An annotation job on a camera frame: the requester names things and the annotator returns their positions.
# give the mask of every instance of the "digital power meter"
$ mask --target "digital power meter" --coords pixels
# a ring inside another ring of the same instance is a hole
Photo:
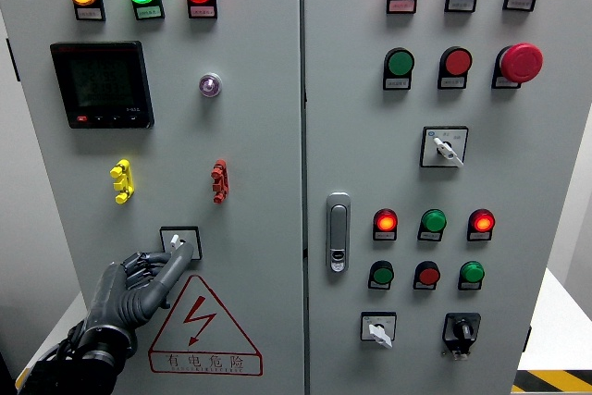
[[[71,128],[152,127],[142,43],[53,43],[50,48]]]

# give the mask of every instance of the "yellow lock hasp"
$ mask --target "yellow lock hasp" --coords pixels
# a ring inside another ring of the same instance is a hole
[[[124,204],[134,193],[133,178],[131,176],[131,165],[127,159],[121,159],[109,172],[114,179],[113,189],[119,191],[115,202]]]

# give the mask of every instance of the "red triangle outline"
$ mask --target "red triangle outline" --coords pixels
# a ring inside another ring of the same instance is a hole
[[[218,296],[212,290],[212,288],[210,286],[208,286],[207,283],[205,282],[205,280],[202,277],[200,277],[199,275],[190,275],[187,278],[187,282],[183,286],[183,289],[181,290],[179,296],[177,297],[177,300],[175,301],[175,303],[173,304],[173,307],[170,309],[170,312],[166,316],[165,322],[163,323],[163,325],[158,330],[158,334],[156,335],[156,338],[154,338],[154,341],[153,341],[152,345],[150,346],[150,349],[148,349],[148,360],[150,361],[151,370],[154,372],[153,363],[152,363],[152,357],[151,357],[151,355],[152,355],[153,352],[172,352],[172,353],[186,352],[186,351],[159,351],[159,350],[155,350],[154,349],[154,346],[156,345],[156,343],[160,339],[161,334],[165,330],[165,327],[168,324],[168,320],[173,315],[173,313],[175,312],[175,309],[179,305],[179,302],[181,301],[181,299],[183,297],[183,294],[185,293],[185,290],[189,287],[189,284],[190,284],[191,280],[194,279],[194,278],[198,278],[198,279],[200,279],[202,281],[202,283],[205,286],[205,288],[214,297],[214,299],[216,300],[216,302],[218,303],[218,305],[220,307],[222,307],[222,309],[226,312],[226,314],[228,315],[228,317],[230,318],[230,320],[234,323],[234,325],[237,327],[237,329],[242,334],[242,336],[249,342],[249,344],[251,344],[251,347],[253,347],[253,350],[254,350],[254,353],[252,353],[252,352],[250,352],[250,353],[246,353],[246,352],[234,352],[234,353],[235,354],[238,354],[238,355],[254,355],[254,356],[259,357],[260,363],[261,363],[261,373],[263,374],[263,356],[259,352],[259,349],[257,349],[257,346],[254,345],[254,343],[251,341],[251,339],[249,338],[249,336],[247,335],[247,333],[242,329],[242,327],[239,325],[239,323],[234,318],[234,316],[232,316],[232,314],[228,311],[228,309],[226,308],[226,305],[224,305],[224,303],[220,300],[220,298],[218,298]],[[200,351],[195,351],[195,352],[197,352],[197,353],[212,353],[212,352],[200,352]]]

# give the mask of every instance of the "small purple indicator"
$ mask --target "small purple indicator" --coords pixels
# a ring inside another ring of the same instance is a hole
[[[207,73],[200,79],[200,92],[205,97],[218,96],[222,90],[222,80],[215,73]]]

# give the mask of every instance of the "robotic arm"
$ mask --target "robotic arm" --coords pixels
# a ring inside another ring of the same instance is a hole
[[[32,368],[20,395],[108,395],[137,350],[135,329],[158,307],[187,269],[193,246],[174,253],[135,253],[111,264],[97,284],[85,319]]]

